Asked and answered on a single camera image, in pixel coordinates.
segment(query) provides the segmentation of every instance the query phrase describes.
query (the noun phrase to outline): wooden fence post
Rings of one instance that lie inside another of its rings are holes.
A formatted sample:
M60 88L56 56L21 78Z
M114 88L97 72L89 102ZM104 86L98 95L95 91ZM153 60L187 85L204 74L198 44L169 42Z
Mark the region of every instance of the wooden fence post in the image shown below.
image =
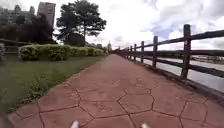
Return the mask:
M132 51L133 51L133 49L132 49L132 46L131 46L131 56L130 56L130 59L132 60Z
M181 79L186 79L188 74L188 67L190 64L190 51L191 51L191 40L187 39L191 36L191 26L189 24L184 25L184 53L183 53L183 66L181 72Z
M137 45L135 44L134 45L134 52L136 52L136 47L137 47Z
M153 61L152 61L152 66L154 68L156 68L156 60L157 60L157 56L156 56L156 53L157 53L157 50L158 50L158 46L157 46L157 43L158 43L158 36L154 36L153 38Z
M144 52L144 41L142 41L142 43L141 43L141 51ZM143 57L144 56L141 56L141 63L144 63Z

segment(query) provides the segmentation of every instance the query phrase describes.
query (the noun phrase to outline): wooden railing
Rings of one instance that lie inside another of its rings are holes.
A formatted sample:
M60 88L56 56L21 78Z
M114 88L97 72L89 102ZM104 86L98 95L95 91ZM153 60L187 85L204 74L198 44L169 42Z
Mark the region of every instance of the wooden railing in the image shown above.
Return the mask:
M211 74L213 76L218 76L224 78L224 71L218 70L215 68L202 67L199 65L190 64L190 59L192 55L207 55L207 56L221 56L224 57L224 50L191 50L191 41L192 40L201 40L208 38L217 38L224 37L224 30L221 31L210 31L201 34L191 35L190 25L186 24L183 27L183 37L177 39L171 39L166 41L158 41L158 36L154 36L153 43L145 45L144 42L141 42L141 46L130 46L123 50L115 50L114 52L120 54L122 56L127 57L128 59L133 58L136 61L136 57L140 58L140 62L144 63L144 60L151 60L152 67L157 67L157 62L169 64L172 66L177 66L182 68L181 75L179 78L181 80L187 79L188 71L194 70L197 72L202 72L206 74ZM184 49L177 51L158 51L159 45L164 44L172 44L184 42ZM153 51L145 51L144 49L147 47L153 47ZM175 58L182 59L183 62L173 62L160 58Z

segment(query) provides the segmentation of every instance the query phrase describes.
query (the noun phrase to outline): apartment building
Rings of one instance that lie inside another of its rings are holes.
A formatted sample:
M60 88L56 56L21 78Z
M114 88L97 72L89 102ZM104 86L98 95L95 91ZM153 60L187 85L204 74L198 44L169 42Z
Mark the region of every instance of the apartment building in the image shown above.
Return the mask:
M56 4L54 3L40 2L38 7L38 14L44 14L52 28L54 27L55 6Z

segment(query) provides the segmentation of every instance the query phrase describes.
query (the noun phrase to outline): hedge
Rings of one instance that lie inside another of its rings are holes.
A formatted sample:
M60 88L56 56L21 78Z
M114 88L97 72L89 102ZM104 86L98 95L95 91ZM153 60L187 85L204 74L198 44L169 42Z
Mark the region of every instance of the hedge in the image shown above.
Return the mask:
M91 47L71 47L68 45L26 45L20 47L19 57L24 61L61 61L69 57L101 56L103 50Z

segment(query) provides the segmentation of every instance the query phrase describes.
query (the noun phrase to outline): white cloudy sky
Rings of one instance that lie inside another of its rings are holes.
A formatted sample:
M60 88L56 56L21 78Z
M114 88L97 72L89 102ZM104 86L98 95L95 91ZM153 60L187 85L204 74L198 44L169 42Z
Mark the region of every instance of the white cloudy sky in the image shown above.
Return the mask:
M56 3L56 17L60 6L72 0L21 0L29 8L37 9L40 1ZM182 36L183 24L192 25L192 33L224 29L224 0L89 0L99 5L107 26L98 37L88 37L91 43L126 47L141 41L150 43L154 35L160 40ZM193 41L194 49L222 49L224 39ZM160 49L181 49L183 43L166 45Z

